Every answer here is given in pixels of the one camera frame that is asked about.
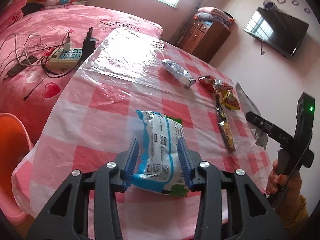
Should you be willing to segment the person right hand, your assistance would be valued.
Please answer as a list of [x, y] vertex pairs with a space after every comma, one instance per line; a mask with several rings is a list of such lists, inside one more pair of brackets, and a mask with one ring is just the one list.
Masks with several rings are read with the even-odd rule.
[[272, 170], [268, 176], [266, 194], [269, 196], [271, 194], [277, 193], [280, 186], [284, 186], [288, 180], [289, 175], [277, 174], [278, 161], [275, 160], [272, 164]]

